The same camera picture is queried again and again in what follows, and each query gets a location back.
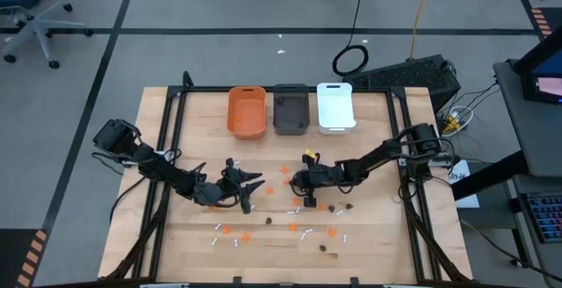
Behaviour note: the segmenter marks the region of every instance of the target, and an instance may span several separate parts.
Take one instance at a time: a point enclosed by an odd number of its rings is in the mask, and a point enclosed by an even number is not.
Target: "white paper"
[[[471,171],[468,169],[468,163],[465,160],[461,160],[453,167],[453,170],[449,174],[449,182],[450,184],[454,184],[470,175]],[[480,208],[478,197],[474,194],[457,200],[457,208]]]

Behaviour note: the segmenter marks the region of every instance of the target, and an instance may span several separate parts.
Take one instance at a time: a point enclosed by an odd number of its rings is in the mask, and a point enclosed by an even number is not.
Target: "computer monitor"
[[[562,30],[558,29],[514,65],[525,99],[562,104]]]

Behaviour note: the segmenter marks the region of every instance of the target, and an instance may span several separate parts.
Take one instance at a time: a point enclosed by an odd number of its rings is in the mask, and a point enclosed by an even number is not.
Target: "white bin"
[[[320,83],[316,87],[318,120],[322,134],[347,134],[355,126],[348,83]]]

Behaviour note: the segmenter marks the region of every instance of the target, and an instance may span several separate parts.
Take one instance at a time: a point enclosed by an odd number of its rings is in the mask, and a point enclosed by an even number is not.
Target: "plastic bin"
[[[228,92],[227,128],[235,138],[259,139],[265,132],[265,90],[233,87]]]
[[[347,134],[356,125],[351,91],[353,88],[348,83],[318,84],[318,121],[322,134]]]
[[[303,135],[310,125],[308,87],[304,84],[273,86],[273,126],[277,135]]]

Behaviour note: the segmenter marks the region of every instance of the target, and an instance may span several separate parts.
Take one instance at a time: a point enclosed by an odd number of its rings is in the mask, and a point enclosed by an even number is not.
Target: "brown object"
[[[166,91],[166,88],[145,89],[135,123],[142,132],[142,139],[153,147],[158,139]],[[272,120],[273,116],[272,95],[268,93],[265,101],[267,120]],[[407,89],[407,101],[413,124],[435,122],[427,90]],[[351,203],[355,206],[353,214],[336,216],[316,210],[287,214],[295,210],[292,203],[295,195],[290,189],[266,195],[267,187],[279,186],[283,181],[285,175],[279,170],[282,166],[302,167],[300,156],[305,148],[321,153],[322,163],[333,164],[336,160],[371,152],[383,140],[392,137],[383,94],[353,93],[357,125],[352,133],[337,137],[319,134],[316,103],[316,95],[311,93],[311,125],[305,135],[278,136],[275,129],[268,126],[257,142],[237,140],[224,127],[227,93],[189,93],[179,140],[184,155],[176,166],[193,169],[207,162],[207,180],[216,181],[225,160],[233,157],[242,161],[242,169],[263,172],[266,183],[260,187],[263,191],[252,194],[250,201],[260,210],[251,214],[243,214],[239,206],[212,211],[172,191],[157,281],[232,284],[233,277],[242,276],[243,282],[248,283],[349,284],[350,277],[358,277],[362,284],[415,283],[404,205],[396,195],[399,186],[396,162],[372,171],[349,195],[341,194],[337,188],[317,190],[319,204]],[[398,100],[395,103],[399,126],[403,127]],[[169,137],[176,107],[175,102]],[[446,169],[432,168],[431,171],[433,176],[448,179]],[[125,169],[120,192],[139,178],[137,169]],[[472,277],[450,187],[434,180],[427,181],[424,188],[437,243],[463,274]],[[148,184],[139,185],[115,210],[100,276],[111,273],[138,238],[147,189]],[[158,195],[155,205],[160,201]],[[268,217],[275,219],[276,224],[264,225]],[[218,223],[230,226],[232,232],[215,232],[213,227]],[[312,228],[314,232],[301,241],[301,232],[289,230],[291,223],[303,230]],[[328,227],[336,228],[338,235],[346,234],[353,241],[343,245],[341,236],[328,236]],[[243,232],[251,233],[252,240],[234,249],[230,243],[235,238],[240,239]],[[219,243],[224,238],[223,242],[229,241],[228,245],[210,245],[217,235]],[[329,246],[329,254],[318,254],[320,245]],[[424,272],[430,274],[427,246],[422,239],[420,247]],[[148,275],[148,260],[153,250],[149,241],[142,276]]]
[[[265,90],[234,87],[228,92],[227,128],[237,139],[259,139],[265,132]]]

